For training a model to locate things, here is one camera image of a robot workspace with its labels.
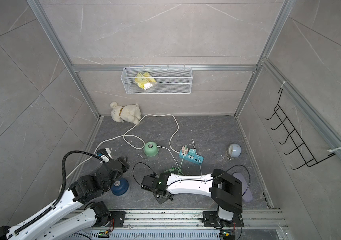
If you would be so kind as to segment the pink USB charger adapter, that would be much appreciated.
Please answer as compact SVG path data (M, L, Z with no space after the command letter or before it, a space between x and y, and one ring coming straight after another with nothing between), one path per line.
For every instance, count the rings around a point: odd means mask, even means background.
M183 155L187 155L189 152L189 148L187 146L183 146L181 151L180 151Z

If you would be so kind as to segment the teal USB charger adapter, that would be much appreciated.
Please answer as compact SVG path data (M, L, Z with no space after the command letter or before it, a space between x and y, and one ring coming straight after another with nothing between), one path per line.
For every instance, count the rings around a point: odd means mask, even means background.
M189 149L188 154L192 157L196 156L196 151L194 149Z

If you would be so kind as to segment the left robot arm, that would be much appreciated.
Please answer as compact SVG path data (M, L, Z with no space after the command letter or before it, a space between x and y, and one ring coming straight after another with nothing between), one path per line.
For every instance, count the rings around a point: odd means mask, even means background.
M70 155L82 154L102 164L91 174L67 185L66 161ZM96 154L70 151L62 159L62 188L58 197L46 207L14 226L0 227L0 240L63 239L90 227L113 223L104 202L93 200L111 190L130 168L128 157L113 159L105 149Z

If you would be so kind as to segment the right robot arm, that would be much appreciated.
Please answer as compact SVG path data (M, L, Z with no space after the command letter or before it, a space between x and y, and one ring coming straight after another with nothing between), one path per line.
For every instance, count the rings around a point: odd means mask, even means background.
M143 177L139 184L142 190L151 192L159 204L173 201L175 195L190 194L210 197L218 206L217 214L213 221L205 217L202 222L215 229L226 226L243 227L242 197L249 187L242 189L244 181L230 175L228 172L236 167L242 167L248 174L250 172L244 165L234 165L228 170L214 169L213 173L201 176L183 176L170 172L157 175L152 172Z

